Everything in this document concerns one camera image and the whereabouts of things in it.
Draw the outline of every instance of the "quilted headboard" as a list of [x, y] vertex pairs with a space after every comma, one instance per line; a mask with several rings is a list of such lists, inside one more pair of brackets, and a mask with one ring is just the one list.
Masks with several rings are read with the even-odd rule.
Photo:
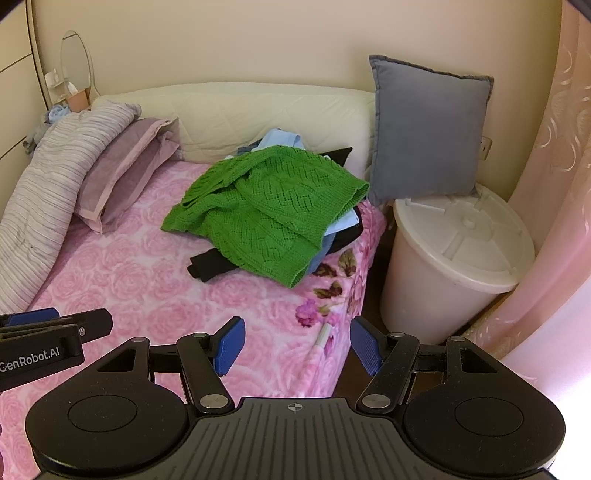
[[363, 178], [374, 136], [374, 94], [361, 90], [272, 83], [193, 83], [98, 97], [138, 103], [142, 116], [178, 117], [183, 158], [215, 163], [271, 128], [301, 135], [320, 153], [353, 147], [345, 168]]

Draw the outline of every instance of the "mirror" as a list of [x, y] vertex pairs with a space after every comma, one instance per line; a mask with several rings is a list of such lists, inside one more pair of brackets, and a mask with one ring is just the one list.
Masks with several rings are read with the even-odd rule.
[[61, 39], [61, 73], [63, 79], [73, 84], [79, 92], [90, 88], [92, 84], [86, 49], [80, 36], [73, 30], [68, 30]]

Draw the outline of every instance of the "gray striped blanket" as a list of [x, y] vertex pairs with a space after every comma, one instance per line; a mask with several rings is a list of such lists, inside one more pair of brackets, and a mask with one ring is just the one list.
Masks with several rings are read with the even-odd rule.
[[107, 103], [47, 131], [0, 221], [0, 314], [29, 306], [60, 252], [86, 173], [140, 114], [139, 105]]

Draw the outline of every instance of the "pink floral bedsheet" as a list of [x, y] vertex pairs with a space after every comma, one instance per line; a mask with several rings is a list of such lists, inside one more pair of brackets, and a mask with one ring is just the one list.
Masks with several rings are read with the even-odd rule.
[[[236, 402], [243, 396], [331, 396], [349, 350], [349, 322], [361, 312], [366, 276], [384, 231], [383, 215], [359, 204], [363, 234], [326, 257], [313, 275], [289, 290], [273, 280], [236, 270], [208, 283], [192, 279], [189, 258], [211, 248], [190, 234], [160, 230], [165, 215], [208, 166], [169, 161], [158, 169], [119, 228], [98, 235], [73, 220], [57, 262], [30, 306], [70, 314], [105, 307], [113, 331], [84, 346], [86, 362], [7, 391], [0, 397], [0, 452], [5, 480], [38, 472], [24, 433], [32, 404], [47, 391], [134, 336], [174, 343], [193, 332], [217, 331], [234, 315], [246, 322], [246, 344], [223, 377]], [[324, 323], [333, 326], [324, 348], [314, 343]], [[158, 382], [178, 392], [175, 375]]]

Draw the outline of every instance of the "pile of clothes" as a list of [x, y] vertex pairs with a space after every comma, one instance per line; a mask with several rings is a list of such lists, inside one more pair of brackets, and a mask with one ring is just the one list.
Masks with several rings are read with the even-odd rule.
[[64, 118], [68, 113], [70, 113], [68, 106], [55, 105], [51, 110], [41, 115], [39, 124], [29, 132], [22, 143], [29, 158], [33, 156], [33, 152], [49, 130], [49, 127]]
[[294, 287], [363, 230], [355, 206], [369, 185], [342, 167], [351, 150], [314, 154], [299, 135], [273, 129], [199, 177], [162, 230], [214, 244], [191, 259], [194, 278], [244, 268]]

